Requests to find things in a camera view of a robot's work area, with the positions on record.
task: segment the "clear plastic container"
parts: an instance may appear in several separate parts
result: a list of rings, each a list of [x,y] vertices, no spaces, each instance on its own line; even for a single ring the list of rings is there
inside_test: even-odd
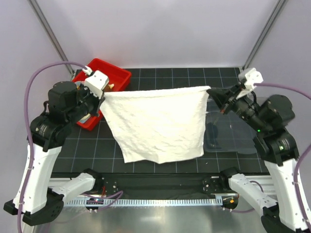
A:
[[[204,150],[208,152],[236,151],[241,154],[256,153],[253,138],[256,131],[234,112],[220,113],[213,100],[207,102]]]

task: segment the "red plastic bin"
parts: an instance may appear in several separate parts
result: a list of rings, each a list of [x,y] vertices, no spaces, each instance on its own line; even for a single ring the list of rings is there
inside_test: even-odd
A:
[[[116,67],[110,63],[104,62],[98,58],[93,59],[88,65],[93,71],[99,70],[109,78],[109,84],[114,84],[112,91],[124,91],[131,81],[131,72],[125,69]],[[80,72],[72,81],[84,81],[87,78],[84,72]],[[91,116],[85,123],[77,122],[82,128],[91,131],[98,122],[103,118],[101,112],[100,116]]]

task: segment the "white cloth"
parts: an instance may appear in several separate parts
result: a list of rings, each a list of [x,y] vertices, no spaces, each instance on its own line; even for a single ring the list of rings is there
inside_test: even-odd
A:
[[[202,156],[208,89],[106,92],[100,110],[124,162],[162,164]]]

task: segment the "metal corner post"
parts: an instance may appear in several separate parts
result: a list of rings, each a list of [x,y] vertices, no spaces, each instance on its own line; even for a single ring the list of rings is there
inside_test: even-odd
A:
[[[272,26],[274,25],[277,17],[280,15],[281,11],[284,9],[284,6],[286,5],[286,3],[288,2],[288,0],[278,0],[276,6],[274,7],[266,25],[264,26],[258,40],[256,41],[251,53],[249,54],[245,65],[243,66],[243,69],[248,68],[249,65],[251,64],[251,62],[253,61],[254,57],[256,56],[258,50],[260,49],[260,47],[262,46],[264,40],[266,39],[268,33],[270,32]]]
[[[36,0],[27,0],[28,3],[30,4],[30,6],[32,7],[32,9],[34,10],[36,16],[38,17],[42,27],[44,28],[46,34],[48,35],[48,37],[51,40],[51,43],[53,44],[56,52],[58,53],[59,57],[63,60],[63,61],[68,61],[67,56],[65,55],[61,45],[59,44],[52,28],[50,27],[47,19],[45,18],[38,2]],[[67,70],[69,71],[69,73],[71,75],[74,74],[74,70],[72,69],[71,65],[66,65]]]

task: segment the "gray wall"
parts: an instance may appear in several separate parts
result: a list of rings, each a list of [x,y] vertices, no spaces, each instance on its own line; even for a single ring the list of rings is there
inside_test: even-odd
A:
[[[25,86],[42,65],[59,61],[27,1],[4,1],[0,7],[0,205],[15,197],[24,171],[27,143],[23,119]],[[64,67],[47,70],[35,80],[30,98],[30,119],[43,110],[47,91],[60,80],[69,79]],[[17,232],[17,218],[0,210],[0,231]]]
[[[289,0],[251,64],[262,73],[265,82],[294,86],[311,94],[310,25],[311,1]],[[275,93],[290,98],[296,119],[288,129],[295,136],[299,152],[302,153],[311,142],[311,102],[300,94],[275,88],[260,87],[256,93],[263,97]],[[311,154],[301,168],[308,200],[311,198],[310,165]]]
[[[69,59],[244,65],[277,0],[38,0]]]

